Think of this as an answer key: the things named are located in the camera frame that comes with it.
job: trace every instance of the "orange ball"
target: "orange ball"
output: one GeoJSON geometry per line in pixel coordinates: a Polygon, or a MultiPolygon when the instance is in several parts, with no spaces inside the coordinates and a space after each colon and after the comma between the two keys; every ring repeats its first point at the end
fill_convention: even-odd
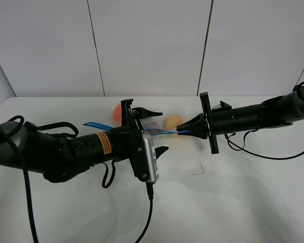
{"type": "Polygon", "coordinates": [[[116,126],[120,127],[122,125],[122,105],[119,104],[115,107],[112,114],[112,119],[116,126]]]}

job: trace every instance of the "orange warning label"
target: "orange warning label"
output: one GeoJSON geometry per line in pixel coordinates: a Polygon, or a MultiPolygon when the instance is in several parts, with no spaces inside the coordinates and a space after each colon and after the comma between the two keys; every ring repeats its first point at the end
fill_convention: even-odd
{"type": "Polygon", "coordinates": [[[108,136],[106,133],[96,133],[98,138],[100,139],[102,148],[103,148],[103,154],[111,153],[111,144],[108,136]]]}

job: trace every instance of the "white tabletop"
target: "white tabletop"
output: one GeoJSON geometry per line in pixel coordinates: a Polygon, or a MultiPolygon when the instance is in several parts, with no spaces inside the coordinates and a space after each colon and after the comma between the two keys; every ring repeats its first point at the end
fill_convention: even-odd
{"type": "MultiPolygon", "coordinates": [[[[20,114],[38,126],[70,122],[81,134],[94,133],[96,129],[82,124],[111,124],[112,109],[123,99],[11,98],[0,107],[0,123],[20,114]]],[[[266,99],[210,101],[212,106],[223,100],[240,107],[266,99]]],[[[198,97],[134,97],[135,106],[163,112],[158,122],[169,114],[188,120],[202,112],[198,97]]],[[[242,135],[233,140],[241,144],[242,135]]],[[[155,145],[170,149],[158,159],[154,211],[141,242],[304,242],[304,155],[286,161],[261,159],[231,150],[223,136],[218,136],[216,155],[208,140],[188,136],[159,136],[155,145]]],[[[252,133],[246,148],[266,156],[295,155],[304,150],[304,121],[252,133]]],[[[40,243],[134,243],[148,215],[146,188],[127,160],[116,167],[109,189],[101,187],[103,165],[60,184],[30,173],[40,243]]],[[[0,243],[5,242],[32,239],[22,171],[0,166],[0,243]]]]}

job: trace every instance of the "white table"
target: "white table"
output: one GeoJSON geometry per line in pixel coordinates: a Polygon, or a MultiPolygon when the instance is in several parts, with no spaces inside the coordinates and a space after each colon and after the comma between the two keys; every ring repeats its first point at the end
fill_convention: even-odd
{"type": "MultiPolygon", "coordinates": [[[[82,124],[110,124],[122,99],[11,98],[0,107],[0,123],[20,114],[38,126],[70,122],[87,134],[96,130],[82,124]]],[[[223,100],[233,107],[266,99],[210,98],[212,106],[223,100]]],[[[134,97],[135,106],[186,119],[202,111],[198,97],[134,97]]],[[[233,140],[241,144],[242,134],[233,140]]],[[[304,155],[265,160],[231,150],[223,136],[218,136],[217,155],[208,140],[192,137],[157,137],[155,144],[170,149],[158,160],[154,211],[142,242],[304,243],[304,155]]],[[[252,133],[246,148],[267,156],[297,154],[304,150],[304,122],[252,133]]],[[[148,215],[146,189],[128,161],[116,166],[109,189],[101,187],[102,165],[60,184],[30,173],[40,243],[135,242],[148,215]]],[[[0,166],[0,243],[31,241],[22,171],[0,166]]]]}

